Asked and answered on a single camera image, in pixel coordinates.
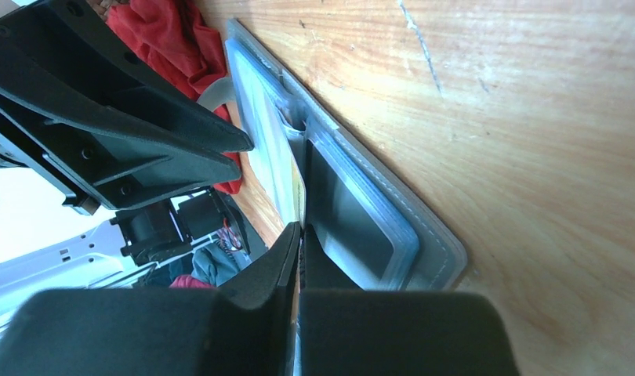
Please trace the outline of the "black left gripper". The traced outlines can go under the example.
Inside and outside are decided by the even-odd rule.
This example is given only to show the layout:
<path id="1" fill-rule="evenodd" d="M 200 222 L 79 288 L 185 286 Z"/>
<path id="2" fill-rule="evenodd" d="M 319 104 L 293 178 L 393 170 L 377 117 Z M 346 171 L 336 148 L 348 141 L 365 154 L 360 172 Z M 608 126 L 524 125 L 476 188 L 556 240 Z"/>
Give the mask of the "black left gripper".
<path id="1" fill-rule="evenodd" d="M 0 17 L 0 155 L 83 211 L 137 209 L 240 176 L 250 138 L 162 78 L 84 1 Z"/>

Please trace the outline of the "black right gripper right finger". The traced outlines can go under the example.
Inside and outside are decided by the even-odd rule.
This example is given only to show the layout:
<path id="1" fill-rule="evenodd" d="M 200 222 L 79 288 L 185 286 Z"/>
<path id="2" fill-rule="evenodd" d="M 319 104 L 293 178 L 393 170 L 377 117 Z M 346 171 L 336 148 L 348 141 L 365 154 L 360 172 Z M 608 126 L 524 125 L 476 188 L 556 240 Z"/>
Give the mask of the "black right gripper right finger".
<path id="1" fill-rule="evenodd" d="M 503 321 L 462 292 L 365 291 L 307 228 L 299 293 L 304 375 L 516 375 Z"/>

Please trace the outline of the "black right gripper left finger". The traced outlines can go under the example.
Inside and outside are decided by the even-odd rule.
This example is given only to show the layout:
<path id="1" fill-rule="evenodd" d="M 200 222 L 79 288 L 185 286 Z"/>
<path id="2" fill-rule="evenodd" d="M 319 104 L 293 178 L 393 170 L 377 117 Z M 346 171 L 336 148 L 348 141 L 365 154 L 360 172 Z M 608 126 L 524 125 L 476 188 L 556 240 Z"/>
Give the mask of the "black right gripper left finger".
<path id="1" fill-rule="evenodd" d="M 0 375 L 290 375 L 301 227 L 220 287 L 55 289 L 14 314 Z"/>

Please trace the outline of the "grey card holder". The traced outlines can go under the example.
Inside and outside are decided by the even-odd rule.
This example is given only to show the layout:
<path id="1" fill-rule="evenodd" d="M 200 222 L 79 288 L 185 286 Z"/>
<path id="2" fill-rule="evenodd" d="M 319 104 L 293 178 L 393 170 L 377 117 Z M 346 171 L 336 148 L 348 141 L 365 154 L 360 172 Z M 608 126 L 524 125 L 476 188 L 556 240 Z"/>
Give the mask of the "grey card holder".
<path id="1" fill-rule="evenodd" d="M 225 41 L 251 169 L 285 223 L 311 227 L 366 290 L 446 290 L 462 243 L 238 20 Z"/>

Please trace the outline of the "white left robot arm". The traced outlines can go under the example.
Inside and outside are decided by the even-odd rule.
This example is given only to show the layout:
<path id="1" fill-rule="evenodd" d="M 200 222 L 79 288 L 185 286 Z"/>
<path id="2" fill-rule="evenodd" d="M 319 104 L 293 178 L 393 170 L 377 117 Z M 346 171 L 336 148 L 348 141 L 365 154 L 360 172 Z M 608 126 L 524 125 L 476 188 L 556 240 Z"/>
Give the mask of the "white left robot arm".
<path id="1" fill-rule="evenodd" d="M 204 96 L 227 76 L 192 1 L 36 1 L 0 16 L 0 169 L 28 169 L 63 206 L 113 219 L 0 263 L 0 334 L 39 291 L 122 285 L 190 234 L 172 199 L 235 192 L 252 141 Z"/>

